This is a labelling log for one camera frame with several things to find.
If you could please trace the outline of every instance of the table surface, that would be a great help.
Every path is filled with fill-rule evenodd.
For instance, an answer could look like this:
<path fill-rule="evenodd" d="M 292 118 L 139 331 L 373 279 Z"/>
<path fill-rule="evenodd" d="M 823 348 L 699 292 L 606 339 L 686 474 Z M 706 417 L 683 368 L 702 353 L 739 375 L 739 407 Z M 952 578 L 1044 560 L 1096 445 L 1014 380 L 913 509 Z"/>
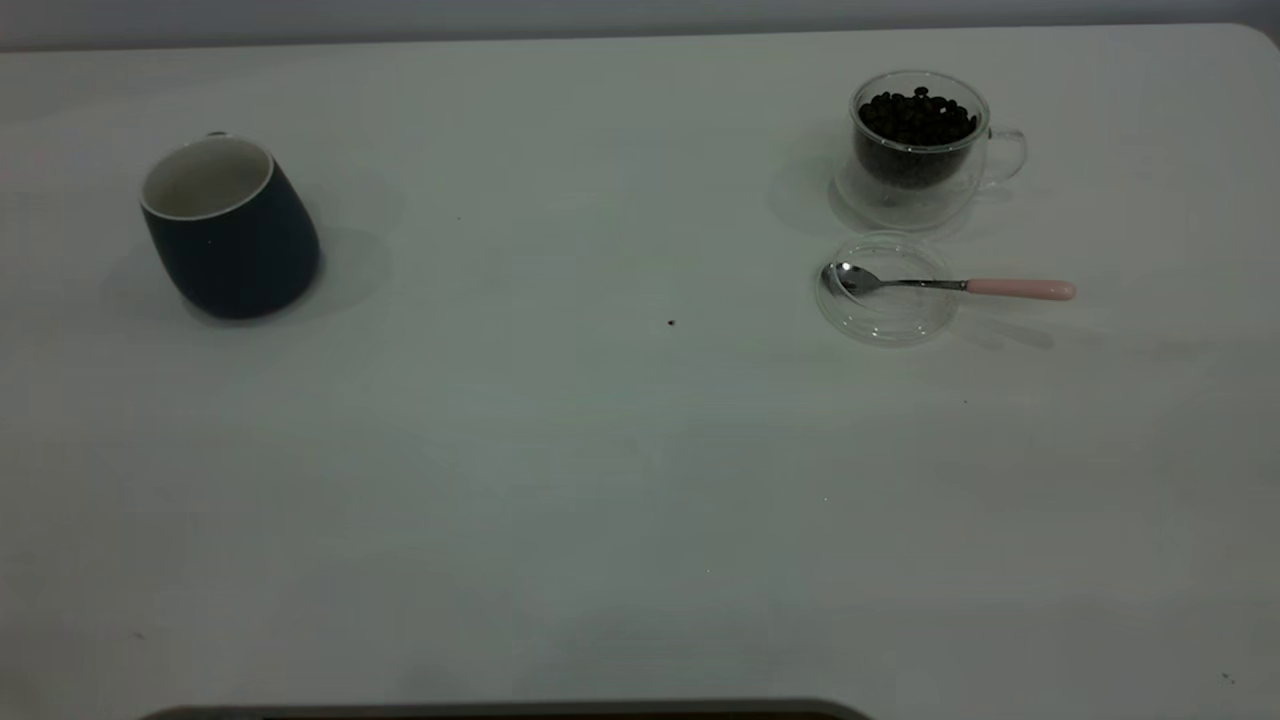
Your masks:
<path fill-rule="evenodd" d="M 861 79 L 1030 161 L 906 350 L 814 302 Z M 1280 710 L 1280 54 L 1234 26 L 0 55 L 0 717 L 820 697 Z M 207 131 L 320 228 L 184 305 L 136 205 Z"/>

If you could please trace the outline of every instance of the spoon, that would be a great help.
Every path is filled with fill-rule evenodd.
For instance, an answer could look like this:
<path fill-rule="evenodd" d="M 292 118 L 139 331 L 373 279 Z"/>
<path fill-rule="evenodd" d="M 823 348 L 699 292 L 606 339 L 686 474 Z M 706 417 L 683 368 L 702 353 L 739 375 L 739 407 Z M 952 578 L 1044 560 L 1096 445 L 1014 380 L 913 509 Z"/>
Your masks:
<path fill-rule="evenodd" d="M 849 291 L 849 295 L 867 295 L 882 287 L 910 286 L 934 290 L 959 290 L 974 295 L 1004 295 L 1007 297 L 1030 297 L 1032 300 L 1070 300 L 1075 297 L 1075 286 L 1065 281 L 1016 281 L 975 278 L 972 281 L 882 281 L 870 270 L 850 263 L 832 263 L 836 279 Z"/>

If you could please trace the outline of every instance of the glass saucer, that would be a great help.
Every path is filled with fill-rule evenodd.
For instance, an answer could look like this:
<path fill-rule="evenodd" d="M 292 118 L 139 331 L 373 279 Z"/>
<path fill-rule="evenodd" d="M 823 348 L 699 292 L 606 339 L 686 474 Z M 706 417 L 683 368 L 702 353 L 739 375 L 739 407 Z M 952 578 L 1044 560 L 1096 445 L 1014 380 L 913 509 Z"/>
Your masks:
<path fill-rule="evenodd" d="M 882 287 L 854 297 L 835 275 L 838 263 L 870 270 L 882 281 L 951 279 L 946 263 L 914 236 L 869 233 L 845 245 L 818 272 L 818 306 L 836 329 L 881 346 L 928 340 L 956 314 L 959 293 L 919 287 Z"/>

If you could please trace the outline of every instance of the glass cup handle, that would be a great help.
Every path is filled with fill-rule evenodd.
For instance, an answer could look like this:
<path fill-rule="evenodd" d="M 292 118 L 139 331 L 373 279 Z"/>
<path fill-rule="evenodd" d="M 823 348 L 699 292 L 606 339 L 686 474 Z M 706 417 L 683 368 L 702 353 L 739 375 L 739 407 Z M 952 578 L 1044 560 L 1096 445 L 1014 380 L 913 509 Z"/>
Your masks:
<path fill-rule="evenodd" d="M 1018 146 L 1018 154 L 1012 161 L 1000 163 L 998 167 L 992 168 L 991 159 L 987 159 L 987 169 L 982 176 L 982 187 L 995 187 L 1016 176 L 1018 170 L 1023 169 L 1023 165 L 1027 164 L 1027 136 L 1018 128 L 995 124 L 987 132 L 989 133 L 987 137 L 993 142 L 1012 142 Z"/>

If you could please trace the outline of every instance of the dark blue mug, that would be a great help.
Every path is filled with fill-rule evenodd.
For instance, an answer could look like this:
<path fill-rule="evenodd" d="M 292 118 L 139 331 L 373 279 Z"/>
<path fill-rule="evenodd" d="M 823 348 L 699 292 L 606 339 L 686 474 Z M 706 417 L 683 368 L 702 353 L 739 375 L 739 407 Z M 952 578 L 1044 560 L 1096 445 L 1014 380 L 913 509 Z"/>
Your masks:
<path fill-rule="evenodd" d="M 179 147 L 147 173 L 141 201 L 173 284 L 210 315 L 265 315 L 297 300 L 315 278 L 315 225 L 257 143 L 211 133 Z"/>

